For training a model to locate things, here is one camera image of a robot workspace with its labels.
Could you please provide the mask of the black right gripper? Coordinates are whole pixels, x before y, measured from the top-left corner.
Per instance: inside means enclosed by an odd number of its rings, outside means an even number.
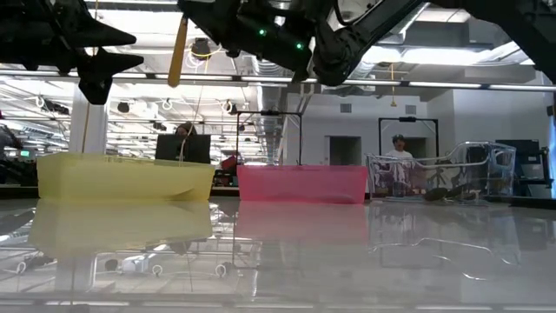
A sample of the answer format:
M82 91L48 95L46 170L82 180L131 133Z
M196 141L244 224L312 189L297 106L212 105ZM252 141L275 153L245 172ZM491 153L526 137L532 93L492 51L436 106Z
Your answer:
M268 0L177 0L177 6L220 42L227 57L237 58L244 51L292 70L295 83L309 77L314 25L303 10L279 9Z

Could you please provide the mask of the black station frame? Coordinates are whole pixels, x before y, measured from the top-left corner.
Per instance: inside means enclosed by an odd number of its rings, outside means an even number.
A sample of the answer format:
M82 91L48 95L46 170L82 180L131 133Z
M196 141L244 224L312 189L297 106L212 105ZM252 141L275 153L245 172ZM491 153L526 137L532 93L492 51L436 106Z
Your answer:
M260 115L263 117L282 117L282 116L295 116L298 119L298 129L299 129L299 149L298 149L298 159L297 165L301 165L302 163L302 149L303 149L303 121L302 121L302 113L300 112L287 112L287 111L279 111L279 110L239 110L235 114L235 156L237 157L239 151L239 135L242 130L240 128L243 126L244 122L241 121L241 115L248 114L247 120L249 120L253 115Z
M418 117L379 117L378 118L378 149L379 149L379 154L382 153L382 132L383 130L386 129L386 127L383 129L382 128L382 122L383 121L396 121L399 123L416 123L416 122L422 122L425 124L425 126L427 126L429 128L429 130L431 130L434 134L434 142L435 142L435 156L439 157L440 156L440 137L439 137L439 120L435 119L435 118L418 118ZM432 129L428 123L433 123L434 124L434 128Z

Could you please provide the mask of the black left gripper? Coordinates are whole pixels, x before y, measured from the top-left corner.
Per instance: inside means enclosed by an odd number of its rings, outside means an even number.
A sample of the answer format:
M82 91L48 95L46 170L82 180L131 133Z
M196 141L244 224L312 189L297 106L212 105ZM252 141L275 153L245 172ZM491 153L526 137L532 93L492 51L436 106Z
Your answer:
M92 104L107 102L112 77L143 63L137 55L103 46L133 44L136 37L101 23L83 0L0 0L0 63L37 71L77 70L78 87Z

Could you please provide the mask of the clear plastic bin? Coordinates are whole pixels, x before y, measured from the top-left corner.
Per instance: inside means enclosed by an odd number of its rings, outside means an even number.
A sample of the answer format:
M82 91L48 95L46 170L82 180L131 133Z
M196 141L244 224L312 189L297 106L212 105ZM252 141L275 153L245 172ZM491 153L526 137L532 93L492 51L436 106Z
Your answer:
M428 202L430 189L449 190L469 184L477 198L461 201L444 197L443 203L481 203L489 196L513 193L516 149L503 143L464 142L445 156L397 158L366 156L368 189L372 198Z

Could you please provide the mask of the pink plastic bin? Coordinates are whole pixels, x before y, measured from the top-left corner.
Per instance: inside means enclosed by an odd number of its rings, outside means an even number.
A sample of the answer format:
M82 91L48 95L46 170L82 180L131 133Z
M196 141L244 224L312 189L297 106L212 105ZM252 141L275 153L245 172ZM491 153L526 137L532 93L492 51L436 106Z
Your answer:
M363 166L240 165L237 177L242 201L361 204L366 195Z

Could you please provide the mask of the black spoon teal handle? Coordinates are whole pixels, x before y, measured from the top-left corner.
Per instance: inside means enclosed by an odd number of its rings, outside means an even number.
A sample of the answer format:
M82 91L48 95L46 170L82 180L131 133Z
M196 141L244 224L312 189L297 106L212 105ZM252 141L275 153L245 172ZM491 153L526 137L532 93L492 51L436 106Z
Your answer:
M462 184L447 192L446 198L470 201L475 200L477 195L469 184Z
M443 199L448 193L448 189L443 187L437 187L428 190L424 195L423 198L428 202L439 201Z

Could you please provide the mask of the white glossy work sheet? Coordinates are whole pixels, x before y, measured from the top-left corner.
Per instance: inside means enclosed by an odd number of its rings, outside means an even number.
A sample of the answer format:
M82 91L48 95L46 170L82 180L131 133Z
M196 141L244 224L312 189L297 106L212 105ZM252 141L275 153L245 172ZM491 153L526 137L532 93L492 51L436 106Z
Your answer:
M556 313L556 210L0 200L0 313Z

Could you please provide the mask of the black background desk equipment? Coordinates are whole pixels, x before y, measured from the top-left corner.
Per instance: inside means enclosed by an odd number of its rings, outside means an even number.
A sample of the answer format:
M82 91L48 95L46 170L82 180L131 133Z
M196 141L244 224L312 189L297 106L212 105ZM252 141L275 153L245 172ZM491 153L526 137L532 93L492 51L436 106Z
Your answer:
M549 170L549 149L536 139L497 140L516 149L513 194L549 198L553 179Z

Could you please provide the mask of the silver spoon orange handle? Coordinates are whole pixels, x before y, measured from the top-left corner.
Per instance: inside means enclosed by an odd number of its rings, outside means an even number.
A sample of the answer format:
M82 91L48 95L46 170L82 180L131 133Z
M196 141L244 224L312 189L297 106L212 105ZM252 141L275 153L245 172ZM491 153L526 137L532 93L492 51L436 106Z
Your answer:
M185 15L180 20L175 38L175 45L169 66L168 86L175 88L179 85L182 74L182 62L187 42L188 19Z

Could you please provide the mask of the long ceiling light strip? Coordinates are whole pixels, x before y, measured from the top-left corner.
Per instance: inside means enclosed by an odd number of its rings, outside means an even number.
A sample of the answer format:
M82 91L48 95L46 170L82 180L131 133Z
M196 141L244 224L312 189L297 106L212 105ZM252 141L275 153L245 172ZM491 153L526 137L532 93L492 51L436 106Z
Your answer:
M43 79L57 81L76 81L79 76L76 72L59 74L56 71L39 70L4 70L0 69L0 77L13 79ZM133 73L124 72L113 76L114 83L166 83L168 75L159 73ZM240 84L248 85L255 83L266 84L292 84L289 77L263 77L263 76L227 76L208 74L185 74L180 75L179 83L182 84ZM552 92L556 93L556 85L533 85L533 84L510 84L510 83L456 83L456 82L425 82L406 80L370 80L370 79L348 79L342 85L346 86L374 86L395 88L423 88L423 89L454 89L454 90L491 90L491 91L523 91L523 92Z

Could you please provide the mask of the yellow plastic bin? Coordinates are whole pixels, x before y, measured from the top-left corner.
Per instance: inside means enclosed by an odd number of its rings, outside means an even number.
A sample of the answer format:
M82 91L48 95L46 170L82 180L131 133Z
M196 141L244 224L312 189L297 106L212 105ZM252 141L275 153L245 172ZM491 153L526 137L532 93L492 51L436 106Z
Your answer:
M60 152L36 160L38 193L59 200L204 201L210 164Z

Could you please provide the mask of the white building pillar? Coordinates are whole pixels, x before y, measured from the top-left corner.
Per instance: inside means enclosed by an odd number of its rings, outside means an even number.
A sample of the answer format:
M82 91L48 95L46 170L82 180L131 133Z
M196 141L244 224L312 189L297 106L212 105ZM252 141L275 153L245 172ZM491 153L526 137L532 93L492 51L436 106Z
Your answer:
M74 87L69 126L69 152L104 154L107 144L109 106L88 102Z

